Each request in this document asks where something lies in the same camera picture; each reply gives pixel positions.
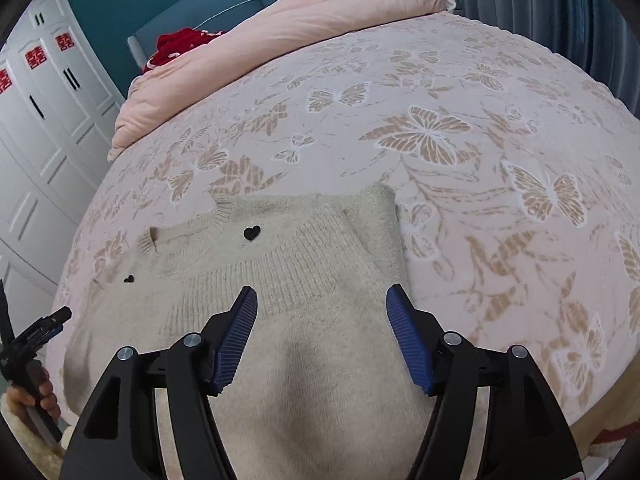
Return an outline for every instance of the white wardrobe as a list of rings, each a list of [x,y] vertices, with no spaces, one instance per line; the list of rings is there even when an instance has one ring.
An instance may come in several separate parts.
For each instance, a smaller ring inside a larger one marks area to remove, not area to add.
[[[0,279],[16,333],[50,314],[123,102],[68,1],[33,0],[0,51]]]

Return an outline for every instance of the blue gripper pad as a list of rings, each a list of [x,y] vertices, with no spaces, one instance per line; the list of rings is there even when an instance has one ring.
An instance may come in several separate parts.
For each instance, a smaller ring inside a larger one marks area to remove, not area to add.
[[[400,285],[389,287],[386,292],[386,315],[412,380],[425,394],[429,394],[434,384],[431,353],[423,344],[414,325],[414,310]]]
[[[216,352],[215,373],[211,384],[219,391],[234,380],[242,352],[258,315],[258,296],[251,288],[229,324]]]

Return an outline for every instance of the metal bolt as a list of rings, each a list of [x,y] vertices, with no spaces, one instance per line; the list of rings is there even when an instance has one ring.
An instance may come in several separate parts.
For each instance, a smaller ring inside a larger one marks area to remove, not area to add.
[[[518,359],[524,359],[526,356],[529,355],[529,352],[527,352],[527,349],[521,345],[514,346],[511,349],[511,353],[515,355]]]
[[[118,359],[120,359],[121,361],[126,361],[128,359],[131,359],[132,357],[133,348],[131,348],[130,346],[125,346],[124,348],[118,350]]]
[[[182,340],[185,346],[198,346],[201,341],[200,334],[187,334]]]
[[[457,346],[462,343],[462,336],[457,332],[447,332],[444,335],[444,342],[449,346]]]

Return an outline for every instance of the red clothing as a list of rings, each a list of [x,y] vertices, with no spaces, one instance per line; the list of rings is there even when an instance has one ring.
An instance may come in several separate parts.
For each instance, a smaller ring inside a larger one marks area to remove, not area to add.
[[[158,51],[146,62],[142,73],[149,72],[156,66],[169,63],[174,57],[180,56],[197,46],[209,43],[226,33],[226,30],[209,34],[206,30],[184,28],[172,34],[163,34],[158,38]]]

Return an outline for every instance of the sweater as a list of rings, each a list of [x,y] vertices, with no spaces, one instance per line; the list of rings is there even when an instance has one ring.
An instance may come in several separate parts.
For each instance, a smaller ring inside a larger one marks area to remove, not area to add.
[[[236,378],[210,398],[238,478],[403,479],[433,405],[386,318],[397,282],[406,287],[394,194],[382,184],[219,198],[210,214],[145,230],[96,277],[65,357],[66,400],[80,413],[118,348],[168,348],[251,285],[258,317]],[[180,478],[166,392],[156,399],[168,477]]]

